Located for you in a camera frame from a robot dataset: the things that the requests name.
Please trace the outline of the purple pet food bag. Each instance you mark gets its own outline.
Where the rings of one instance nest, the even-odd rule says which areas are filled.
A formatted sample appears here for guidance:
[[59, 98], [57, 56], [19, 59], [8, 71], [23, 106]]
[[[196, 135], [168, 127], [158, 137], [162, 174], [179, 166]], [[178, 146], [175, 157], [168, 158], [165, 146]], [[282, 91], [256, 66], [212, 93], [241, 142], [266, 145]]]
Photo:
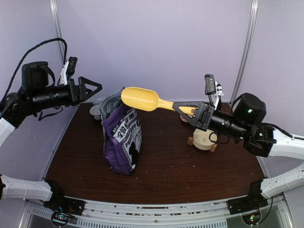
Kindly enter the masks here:
[[103, 155], [112, 172], [133, 175], [142, 144], [141, 122], [137, 111], [121, 99], [124, 87], [108, 96], [100, 105], [103, 126]]

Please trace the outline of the yellow plastic food scoop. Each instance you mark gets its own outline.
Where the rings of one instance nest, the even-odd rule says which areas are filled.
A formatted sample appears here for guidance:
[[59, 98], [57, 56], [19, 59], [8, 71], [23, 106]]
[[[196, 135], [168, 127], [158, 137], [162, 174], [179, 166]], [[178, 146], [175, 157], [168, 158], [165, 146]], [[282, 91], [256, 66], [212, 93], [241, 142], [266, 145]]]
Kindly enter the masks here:
[[157, 108], [176, 111], [173, 108], [174, 102], [163, 100], [155, 91], [145, 88], [127, 87], [123, 89], [121, 99], [125, 105], [147, 112]]

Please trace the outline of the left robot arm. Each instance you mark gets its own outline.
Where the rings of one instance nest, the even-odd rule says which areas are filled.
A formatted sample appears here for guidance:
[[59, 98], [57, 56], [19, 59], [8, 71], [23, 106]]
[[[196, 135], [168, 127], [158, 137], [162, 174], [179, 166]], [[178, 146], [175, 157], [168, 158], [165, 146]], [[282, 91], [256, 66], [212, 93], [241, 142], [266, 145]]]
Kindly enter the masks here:
[[[21, 69], [22, 84], [18, 92], [10, 93], [0, 103], [0, 143], [21, 125], [28, 116], [44, 118], [42, 111], [49, 108], [76, 106], [98, 92], [103, 87], [100, 83], [83, 76], [78, 84], [70, 78], [75, 72], [77, 58], [66, 62], [61, 72], [59, 85], [49, 83], [55, 75], [48, 62], [37, 61], [24, 64]], [[64, 191], [55, 181], [29, 181], [0, 176], [1, 199], [41, 200], [50, 202], [58, 211], [68, 207]]]

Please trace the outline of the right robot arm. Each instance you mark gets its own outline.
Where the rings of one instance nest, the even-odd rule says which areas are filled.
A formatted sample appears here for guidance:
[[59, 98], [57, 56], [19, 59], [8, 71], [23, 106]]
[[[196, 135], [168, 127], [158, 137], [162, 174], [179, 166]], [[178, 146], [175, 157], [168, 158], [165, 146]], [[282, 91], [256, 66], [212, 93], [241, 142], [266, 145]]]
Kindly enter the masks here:
[[212, 130], [235, 143], [243, 142], [243, 148], [255, 156], [304, 158], [303, 136], [264, 123], [266, 104], [253, 94], [240, 95], [232, 114], [205, 102], [175, 102], [173, 109], [196, 129]]

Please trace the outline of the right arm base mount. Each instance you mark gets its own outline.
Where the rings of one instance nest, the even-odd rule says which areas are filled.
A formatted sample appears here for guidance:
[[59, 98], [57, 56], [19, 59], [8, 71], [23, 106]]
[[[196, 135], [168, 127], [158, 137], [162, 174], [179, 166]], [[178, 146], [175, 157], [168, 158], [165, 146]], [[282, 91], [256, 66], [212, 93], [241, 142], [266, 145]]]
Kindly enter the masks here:
[[227, 201], [230, 215], [243, 214], [243, 222], [250, 226], [258, 225], [262, 221], [261, 208], [268, 205], [267, 199], [262, 196], [262, 181], [263, 179], [252, 182], [246, 196]]

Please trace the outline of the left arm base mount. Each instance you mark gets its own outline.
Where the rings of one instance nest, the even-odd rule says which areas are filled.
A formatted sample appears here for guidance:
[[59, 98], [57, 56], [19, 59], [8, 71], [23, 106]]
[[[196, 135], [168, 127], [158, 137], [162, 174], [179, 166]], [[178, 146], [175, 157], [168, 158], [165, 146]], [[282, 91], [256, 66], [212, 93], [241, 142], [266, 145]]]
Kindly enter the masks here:
[[61, 228], [82, 215], [85, 207], [83, 200], [66, 197], [64, 190], [54, 180], [46, 180], [46, 183], [52, 194], [50, 200], [43, 201], [43, 205], [53, 211], [50, 220], [55, 227]]

